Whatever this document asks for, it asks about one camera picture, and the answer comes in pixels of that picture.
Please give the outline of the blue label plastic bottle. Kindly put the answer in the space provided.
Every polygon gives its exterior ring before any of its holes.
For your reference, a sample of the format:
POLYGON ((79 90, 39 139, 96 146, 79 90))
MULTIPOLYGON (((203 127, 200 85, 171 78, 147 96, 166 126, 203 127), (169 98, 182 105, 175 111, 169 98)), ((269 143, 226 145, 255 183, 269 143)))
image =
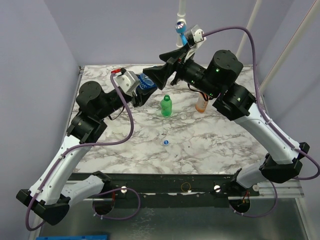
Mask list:
POLYGON ((135 91, 137 94, 146 95, 158 89, 156 84, 144 73, 137 74, 136 76, 139 79, 139 85, 135 91))

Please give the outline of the green plastic bottle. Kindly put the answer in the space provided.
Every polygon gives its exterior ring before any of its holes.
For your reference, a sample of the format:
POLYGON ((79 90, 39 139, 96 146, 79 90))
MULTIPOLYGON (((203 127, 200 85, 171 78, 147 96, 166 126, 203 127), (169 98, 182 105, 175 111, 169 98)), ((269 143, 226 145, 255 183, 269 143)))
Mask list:
POLYGON ((172 100, 171 97, 166 94, 160 102, 161 114, 163 117, 169 117, 172 114, 172 100))

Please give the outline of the orange plastic bottle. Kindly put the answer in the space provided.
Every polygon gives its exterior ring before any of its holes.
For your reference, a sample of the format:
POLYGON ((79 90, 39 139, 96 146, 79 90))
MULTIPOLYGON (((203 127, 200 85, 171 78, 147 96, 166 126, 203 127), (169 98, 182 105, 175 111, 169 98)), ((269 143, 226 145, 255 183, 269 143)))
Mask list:
POLYGON ((195 109, 199 113, 204 113, 206 111, 209 102, 209 97, 205 93, 198 93, 198 100, 195 104, 195 109))

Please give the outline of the white blue bottle cap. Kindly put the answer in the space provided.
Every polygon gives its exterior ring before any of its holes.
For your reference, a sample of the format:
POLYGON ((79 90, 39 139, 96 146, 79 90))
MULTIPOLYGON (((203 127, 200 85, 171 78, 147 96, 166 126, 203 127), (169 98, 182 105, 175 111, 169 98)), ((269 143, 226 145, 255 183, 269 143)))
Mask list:
POLYGON ((165 139, 164 141, 163 141, 163 145, 164 146, 168 146, 170 144, 170 142, 167 140, 167 139, 165 139))

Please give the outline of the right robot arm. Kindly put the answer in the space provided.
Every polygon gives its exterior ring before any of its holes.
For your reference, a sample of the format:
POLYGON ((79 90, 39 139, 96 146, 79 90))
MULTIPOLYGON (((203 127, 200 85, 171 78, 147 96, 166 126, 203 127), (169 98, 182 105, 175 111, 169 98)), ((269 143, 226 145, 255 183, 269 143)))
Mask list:
POLYGON ((143 69, 143 73, 162 90, 168 78, 170 83, 185 81, 198 91, 213 98, 213 107, 230 121, 247 130, 266 150, 265 159, 249 167, 239 169, 230 183, 230 191, 241 196, 251 186, 269 180, 284 183, 299 175, 303 155, 310 146, 297 142, 286 135, 277 125, 259 110, 257 99, 244 86, 236 83, 243 64, 229 50, 218 50, 207 68, 187 58, 189 49, 182 47, 159 57, 165 62, 161 66, 143 69))

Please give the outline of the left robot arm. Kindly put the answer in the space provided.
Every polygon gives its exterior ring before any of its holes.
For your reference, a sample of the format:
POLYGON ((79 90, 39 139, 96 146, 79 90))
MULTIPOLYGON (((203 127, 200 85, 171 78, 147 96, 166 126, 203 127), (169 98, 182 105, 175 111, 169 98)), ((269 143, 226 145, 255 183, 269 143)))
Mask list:
POLYGON ((100 171, 71 187, 65 184, 80 160, 98 145, 98 139, 107 128, 105 118, 120 108, 126 108, 128 103, 134 107, 144 105, 156 90, 156 85, 147 89, 138 87, 130 96, 121 88, 105 93, 96 81, 84 83, 76 98, 79 111, 72 119, 53 161, 34 185, 21 189, 16 195, 27 206, 27 211, 33 211, 54 226, 67 215, 71 206, 94 195, 107 197, 111 191, 111 180, 100 171))

